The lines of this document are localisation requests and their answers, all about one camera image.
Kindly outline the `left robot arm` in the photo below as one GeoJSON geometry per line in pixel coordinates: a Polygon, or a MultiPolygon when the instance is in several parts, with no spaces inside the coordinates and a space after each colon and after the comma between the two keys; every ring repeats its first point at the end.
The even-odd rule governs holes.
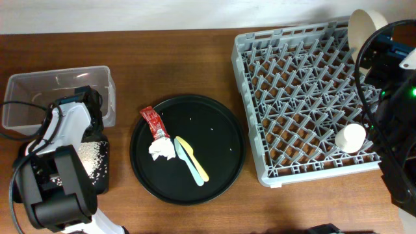
{"type": "Polygon", "coordinates": [[[34,134],[22,137],[23,145],[12,166],[8,205],[14,227],[15,203],[23,204],[36,229],[53,233],[127,233],[98,207],[98,195],[109,189],[109,173],[97,168],[98,182],[90,178],[79,150],[92,146],[99,163],[109,161],[110,144],[103,134],[103,98],[90,86],[76,88],[42,110],[45,118],[34,134]]]}

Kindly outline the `yellow plastic knife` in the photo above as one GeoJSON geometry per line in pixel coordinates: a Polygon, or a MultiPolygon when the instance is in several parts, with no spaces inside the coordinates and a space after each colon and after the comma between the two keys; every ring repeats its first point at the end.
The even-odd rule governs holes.
{"type": "Polygon", "coordinates": [[[203,181],[208,182],[210,180],[210,178],[209,178],[207,172],[205,171],[205,169],[202,167],[202,165],[197,160],[196,156],[194,155],[193,147],[185,139],[181,138],[180,136],[176,136],[175,138],[178,139],[179,143],[183,147],[183,149],[184,149],[185,153],[187,154],[188,158],[190,159],[191,163],[195,166],[198,173],[201,175],[201,178],[203,179],[203,181]]]}

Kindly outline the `crumpled white napkin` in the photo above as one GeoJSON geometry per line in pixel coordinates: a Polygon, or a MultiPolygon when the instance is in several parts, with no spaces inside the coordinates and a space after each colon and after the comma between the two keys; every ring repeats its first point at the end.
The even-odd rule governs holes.
{"type": "Polygon", "coordinates": [[[176,156],[174,145],[168,137],[161,137],[153,141],[149,147],[149,153],[154,161],[160,156],[166,157],[168,160],[176,156]]]}

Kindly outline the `rice grains pile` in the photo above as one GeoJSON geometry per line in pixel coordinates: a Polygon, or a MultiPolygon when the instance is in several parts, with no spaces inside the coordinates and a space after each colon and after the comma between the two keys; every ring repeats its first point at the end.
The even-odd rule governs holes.
{"type": "Polygon", "coordinates": [[[84,142],[78,156],[93,186],[103,193],[109,187],[109,142],[84,142]]]}

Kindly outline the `light green plastic knife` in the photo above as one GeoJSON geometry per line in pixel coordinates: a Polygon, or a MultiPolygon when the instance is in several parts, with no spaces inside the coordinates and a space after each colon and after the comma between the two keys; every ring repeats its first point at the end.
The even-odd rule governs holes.
{"type": "Polygon", "coordinates": [[[174,146],[175,146],[175,150],[176,150],[176,153],[177,153],[178,157],[186,163],[186,165],[187,165],[194,181],[196,182],[197,186],[199,186],[199,187],[203,186],[205,182],[203,181],[201,175],[198,173],[195,166],[191,163],[191,161],[188,158],[187,154],[185,153],[183,147],[181,146],[178,139],[176,139],[176,138],[174,139],[174,146]]]}

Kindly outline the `clear plastic bin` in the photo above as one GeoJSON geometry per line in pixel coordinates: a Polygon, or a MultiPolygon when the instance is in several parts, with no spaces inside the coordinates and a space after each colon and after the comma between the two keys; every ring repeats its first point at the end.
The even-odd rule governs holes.
{"type": "MultiPolygon", "coordinates": [[[[74,95],[74,90],[90,86],[103,98],[101,112],[105,127],[116,125],[116,85],[107,66],[90,66],[12,75],[7,83],[5,101],[22,101],[47,106],[52,101],[74,95]]],[[[9,104],[2,108],[1,125],[23,135],[34,134],[41,126],[40,109],[9,104]]]]}

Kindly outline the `white cup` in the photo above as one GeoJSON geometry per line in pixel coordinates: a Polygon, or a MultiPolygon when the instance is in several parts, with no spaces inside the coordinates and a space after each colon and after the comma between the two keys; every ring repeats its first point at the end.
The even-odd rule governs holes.
{"type": "Polygon", "coordinates": [[[365,128],[357,123],[350,123],[335,136],[335,145],[345,153],[355,153],[361,149],[366,137],[365,128]]]}

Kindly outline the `grey dishwasher rack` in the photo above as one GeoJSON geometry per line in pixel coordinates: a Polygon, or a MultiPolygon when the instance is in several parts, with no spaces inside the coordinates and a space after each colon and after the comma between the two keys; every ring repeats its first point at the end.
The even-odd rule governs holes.
{"type": "Polygon", "coordinates": [[[370,140],[355,153],[335,145],[363,115],[347,27],[333,21],[236,36],[231,61],[263,186],[378,168],[370,140]]]}

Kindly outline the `black rectangular tray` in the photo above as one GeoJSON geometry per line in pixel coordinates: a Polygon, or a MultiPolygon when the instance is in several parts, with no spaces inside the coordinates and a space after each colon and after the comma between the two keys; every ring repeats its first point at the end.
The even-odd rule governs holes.
{"type": "MultiPolygon", "coordinates": [[[[108,192],[110,174],[110,143],[108,138],[103,133],[98,133],[83,140],[77,154],[97,195],[108,192]]],[[[62,186],[62,180],[58,174],[44,175],[42,167],[35,159],[25,163],[25,166],[29,164],[40,189],[57,189],[62,186]]]]}

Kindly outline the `cream shallow bowl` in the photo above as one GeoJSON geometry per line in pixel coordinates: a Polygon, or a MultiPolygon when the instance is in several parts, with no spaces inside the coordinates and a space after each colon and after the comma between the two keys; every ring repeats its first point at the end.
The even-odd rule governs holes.
{"type": "Polygon", "coordinates": [[[370,35],[388,24],[386,18],[375,10],[355,10],[348,20],[348,45],[352,60],[356,62],[359,50],[370,35]]]}

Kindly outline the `red sauce packet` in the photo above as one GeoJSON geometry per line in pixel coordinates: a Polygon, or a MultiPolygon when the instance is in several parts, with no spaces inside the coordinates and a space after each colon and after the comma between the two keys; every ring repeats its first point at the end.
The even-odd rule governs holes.
{"type": "Polygon", "coordinates": [[[148,123],[154,140],[158,140],[160,138],[170,138],[161,117],[152,106],[140,110],[140,114],[148,123]]]}

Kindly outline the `round black serving tray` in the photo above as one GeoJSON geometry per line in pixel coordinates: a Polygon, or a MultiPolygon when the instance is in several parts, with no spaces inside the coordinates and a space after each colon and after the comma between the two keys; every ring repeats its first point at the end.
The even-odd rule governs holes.
{"type": "Polygon", "coordinates": [[[243,130],[235,115],[220,102],[205,96],[177,96],[154,107],[168,134],[181,137],[207,172],[209,180],[197,185],[179,157],[152,159],[150,127],[140,119],[130,143],[136,178],[158,199],[176,205],[208,202],[225,192],[238,178],[246,156],[243,130]]]}

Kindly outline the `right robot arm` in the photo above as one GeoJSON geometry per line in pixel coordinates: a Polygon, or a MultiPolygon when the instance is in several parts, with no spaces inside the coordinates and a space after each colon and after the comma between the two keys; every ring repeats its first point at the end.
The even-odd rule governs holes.
{"type": "Polygon", "coordinates": [[[357,94],[369,119],[382,180],[406,233],[415,232],[415,48],[393,37],[414,19],[388,23],[365,37],[355,59],[357,94]]]}

